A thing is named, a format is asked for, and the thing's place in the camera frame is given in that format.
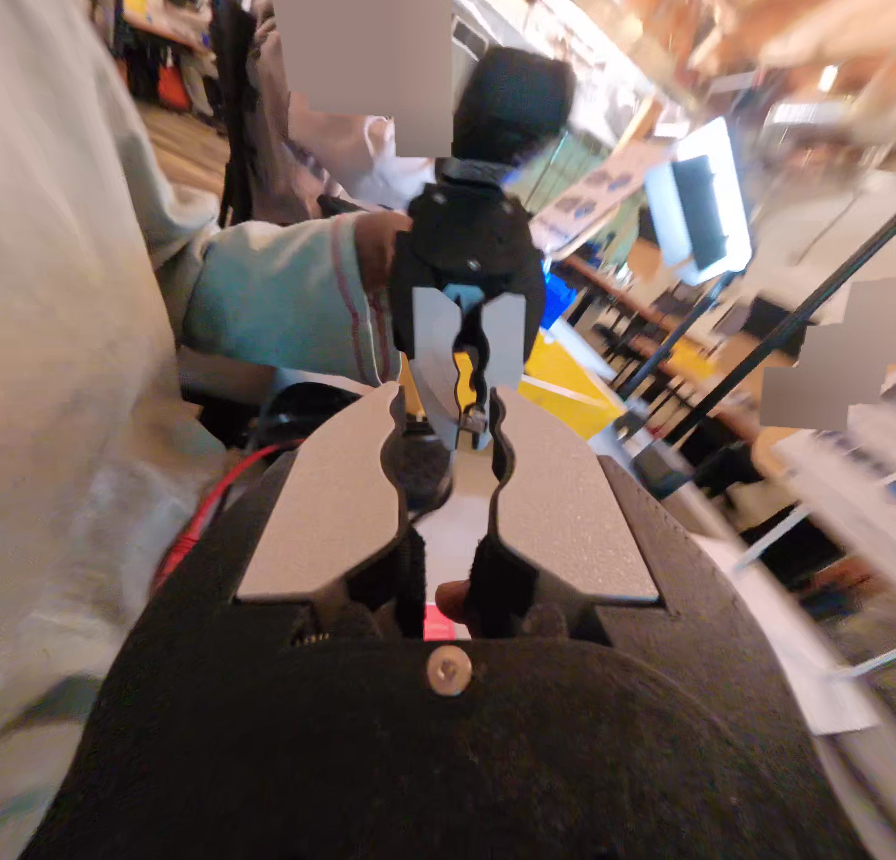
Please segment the black round stand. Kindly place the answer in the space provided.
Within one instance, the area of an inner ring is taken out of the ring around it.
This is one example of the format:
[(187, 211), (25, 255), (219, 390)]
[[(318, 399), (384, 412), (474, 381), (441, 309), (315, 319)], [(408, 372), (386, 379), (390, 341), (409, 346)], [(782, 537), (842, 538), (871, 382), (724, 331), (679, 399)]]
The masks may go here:
[(888, 243), (894, 240), (895, 216), (890, 216), (872, 235), (867, 238), (835, 271), (820, 283), (795, 310), (782, 318), (776, 328), (756, 343), (739, 361), (731, 373), (725, 375), (718, 384), (705, 394), (694, 408), (687, 412), (685, 418), (667, 430), (661, 437), (669, 447), (684, 444), (693, 433), (710, 419), (720, 420), (721, 426), (736, 434), (737, 439), (747, 445), (754, 445), (766, 430), (774, 435), (781, 435), (782, 427), (760, 425), (757, 416), (743, 417), (736, 410), (731, 410), (728, 397), (749, 377), (758, 372), (763, 364), (781, 347), (789, 342), (790, 337), (801, 328), (808, 328), (813, 316), (864, 267)]

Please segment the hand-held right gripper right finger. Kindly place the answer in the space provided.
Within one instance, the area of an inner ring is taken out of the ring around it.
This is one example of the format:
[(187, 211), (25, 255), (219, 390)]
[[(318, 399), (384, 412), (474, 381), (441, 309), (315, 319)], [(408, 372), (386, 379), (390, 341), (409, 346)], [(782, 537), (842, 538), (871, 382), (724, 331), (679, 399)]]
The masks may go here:
[(489, 535), (534, 576), (536, 600), (647, 606), (658, 588), (599, 457), (508, 387), (492, 391), (497, 489)]

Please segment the person's left forearm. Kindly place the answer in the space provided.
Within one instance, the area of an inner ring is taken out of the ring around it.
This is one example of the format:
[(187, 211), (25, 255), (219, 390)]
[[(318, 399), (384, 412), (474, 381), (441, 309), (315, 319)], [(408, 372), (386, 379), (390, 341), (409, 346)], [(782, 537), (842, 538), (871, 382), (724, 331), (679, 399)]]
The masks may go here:
[(209, 237), (195, 253), (182, 344), (374, 388), (396, 381), (387, 290), (365, 294), (357, 270), (354, 224), (362, 213), (294, 226), (252, 221)]

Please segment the black round object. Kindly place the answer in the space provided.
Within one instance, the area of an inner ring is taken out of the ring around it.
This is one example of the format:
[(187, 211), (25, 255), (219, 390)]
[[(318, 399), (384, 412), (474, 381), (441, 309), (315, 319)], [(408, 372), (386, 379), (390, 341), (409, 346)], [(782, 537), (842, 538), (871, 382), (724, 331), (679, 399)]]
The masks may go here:
[(407, 432), (395, 451), (399, 486), (409, 516), (422, 517), (441, 508), (453, 487), (453, 454), (430, 432)]

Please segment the black light stand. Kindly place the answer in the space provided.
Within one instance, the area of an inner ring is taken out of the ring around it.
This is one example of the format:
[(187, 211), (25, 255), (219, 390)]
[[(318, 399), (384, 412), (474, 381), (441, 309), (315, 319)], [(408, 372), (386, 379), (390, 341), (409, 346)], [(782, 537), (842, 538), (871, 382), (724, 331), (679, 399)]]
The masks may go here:
[(710, 289), (701, 294), (699, 300), (693, 306), (691, 311), (680, 321), (678, 326), (668, 334), (664, 341), (657, 346), (648, 357), (647, 361), (644, 361), (644, 364), (623, 381), (621, 386), (615, 390), (620, 400), (623, 402), (628, 401), (632, 398), (635, 390), (644, 382), (644, 380), (652, 378), (661, 367), (662, 363), (670, 358), (676, 344), (687, 334), (689, 329), (701, 316), (710, 310), (713, 310), (718, 305), (722, 294), (724, 294), (729, 286), (740, 276), (741, 274), (739, 272), (725, 273), (711, 286)]

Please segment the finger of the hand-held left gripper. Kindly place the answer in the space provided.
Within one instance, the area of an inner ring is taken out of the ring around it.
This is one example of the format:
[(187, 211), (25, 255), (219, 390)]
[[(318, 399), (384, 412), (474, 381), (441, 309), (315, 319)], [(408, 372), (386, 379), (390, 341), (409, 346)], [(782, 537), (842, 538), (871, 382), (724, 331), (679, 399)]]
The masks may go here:
[(411, 375), (430, 427), (445, 449), (454, 452), (462, 415), (454, 360), (454, 345), (462, 330), (462, 308), (433, 287), (415, 286), (411, 303)]
[(521, 382), (526, 307), (521, 294), (501, 294), (473, 312), (473, 344), (468, 355), (474, 400), (468, 405), (468, 434), (475, 451), (485, 450), (491, 440), (493, 389), (516, 389)]

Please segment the person's grey hoodie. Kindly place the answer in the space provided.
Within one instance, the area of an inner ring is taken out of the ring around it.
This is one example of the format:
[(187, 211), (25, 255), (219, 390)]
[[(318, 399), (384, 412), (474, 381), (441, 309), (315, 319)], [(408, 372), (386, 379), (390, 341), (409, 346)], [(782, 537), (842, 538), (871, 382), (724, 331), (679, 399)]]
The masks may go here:
[(434, 182), (434, 161), (399, 156), (388, 118), (313, 111), (287, 87), (273, 1), (255, 0), (252, 14), (245, 114), (252, 218), (277, 226), (321, 218), (320, 196), (406, 211)]

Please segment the black tripod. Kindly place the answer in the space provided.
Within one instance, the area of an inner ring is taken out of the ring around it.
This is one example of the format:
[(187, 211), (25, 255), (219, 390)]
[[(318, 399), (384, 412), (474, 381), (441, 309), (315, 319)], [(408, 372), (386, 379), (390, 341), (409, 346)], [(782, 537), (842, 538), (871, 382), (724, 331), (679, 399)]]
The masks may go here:
[(254, 101), (246, 71), (254, 31), (254, 17), (237, 0), (210, 0), (210, 43), (230, 147), (218, 214), (220, 228), (252, 219), (251, 171), (255, 153), (245, 119)]

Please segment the long wooden table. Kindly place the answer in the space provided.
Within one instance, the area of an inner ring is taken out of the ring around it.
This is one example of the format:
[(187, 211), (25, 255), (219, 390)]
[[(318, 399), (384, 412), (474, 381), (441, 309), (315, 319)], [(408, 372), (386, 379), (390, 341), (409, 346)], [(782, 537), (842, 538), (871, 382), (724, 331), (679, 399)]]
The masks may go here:
[[(635, 297), (633, 287), (622, 287), (577, 256), (555, 264), (552, 273), (580, 288), (579, 299), (566, 314), (567, 322), (571, 326), (582, 320), (590, 324), (603, 358), (610, 364), (610, 384), (616, 392), (627, 387), (659, 346), (685, 323), (684, 315), (673, 313), (676, 298), (672, 292), (661, 294), (655, 303), (645, 303)], [(715, 308), (698, 318), (655, 372), (633, 390), (634, 399), (648, 408), (649, 429), (667, 436), (677, 428), (776, 327), (776, 311), (771, 303), (757, 298), (749, 304)], [(753, 448), (793, 433), (792, 429), (761, 425), (759, 406), (765, 370), (793, 366), (804, 335), (805, 331), (790, 334), (727, 389), (707, 415), (706, 441), (722, 445), (740, 442)]]

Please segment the person's left hand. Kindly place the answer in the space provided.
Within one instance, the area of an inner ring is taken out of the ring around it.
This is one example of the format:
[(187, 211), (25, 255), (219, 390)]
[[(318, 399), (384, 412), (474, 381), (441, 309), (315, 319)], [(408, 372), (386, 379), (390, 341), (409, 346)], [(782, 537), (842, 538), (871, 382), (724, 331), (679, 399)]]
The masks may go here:
[(365, 294), (374, 295), (386, 289), (396, 238), (411, 226), (409, 216), (388, 210), (364, 212), (355, 219), (353, 240)]

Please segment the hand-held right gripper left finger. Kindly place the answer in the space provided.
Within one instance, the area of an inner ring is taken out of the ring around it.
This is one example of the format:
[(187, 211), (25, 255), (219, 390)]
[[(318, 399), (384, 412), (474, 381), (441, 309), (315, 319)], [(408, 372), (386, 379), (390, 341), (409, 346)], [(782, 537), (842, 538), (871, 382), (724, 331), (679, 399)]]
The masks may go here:
[(238, 586), (240, 602), (346, 602), (348, 576), (396, 544), (406, 517), (383, 463), (404, 415), (402, 388), (388, 382), (302, 443)]

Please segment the blue bin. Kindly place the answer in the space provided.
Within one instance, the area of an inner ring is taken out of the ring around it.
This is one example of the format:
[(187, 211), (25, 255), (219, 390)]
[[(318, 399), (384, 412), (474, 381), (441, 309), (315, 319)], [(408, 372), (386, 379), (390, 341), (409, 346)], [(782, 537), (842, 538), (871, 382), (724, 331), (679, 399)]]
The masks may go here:
[(540, 327), (547, 331), (574, 305), (579, 290), (570, 286), (561, 273), (562, 266), (552, 263), (545, 267), (545, 306)]

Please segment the led light panel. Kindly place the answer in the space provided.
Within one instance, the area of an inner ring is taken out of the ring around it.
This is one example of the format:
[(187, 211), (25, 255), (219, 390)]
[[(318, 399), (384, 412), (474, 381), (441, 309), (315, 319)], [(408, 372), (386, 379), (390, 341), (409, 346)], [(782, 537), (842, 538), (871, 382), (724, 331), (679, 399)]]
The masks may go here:
[(755, 248), (723, 117), (681, 139), (646, 172), (644, 191), (662, 264), (681, 283), (696, 287), (747, 269)]

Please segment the person's right hand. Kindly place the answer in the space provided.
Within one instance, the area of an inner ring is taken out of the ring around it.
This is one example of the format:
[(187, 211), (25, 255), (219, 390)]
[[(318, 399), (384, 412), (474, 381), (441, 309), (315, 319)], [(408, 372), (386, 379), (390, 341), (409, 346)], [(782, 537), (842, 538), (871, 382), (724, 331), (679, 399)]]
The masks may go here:
[(434, 592), (434, 603), (444, 618), (469, 628), (467, 599), (470, 581), (456, 580), (439, 585)]

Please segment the pale cloth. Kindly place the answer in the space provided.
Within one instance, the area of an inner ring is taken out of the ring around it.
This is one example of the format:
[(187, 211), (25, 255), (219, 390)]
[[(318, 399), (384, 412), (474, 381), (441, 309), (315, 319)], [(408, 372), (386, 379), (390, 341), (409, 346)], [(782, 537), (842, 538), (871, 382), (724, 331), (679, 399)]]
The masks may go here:
[(2, 733), (105, 675), (225, 451), (182, 399), (174, 190), (81, 0), (1, 0)]

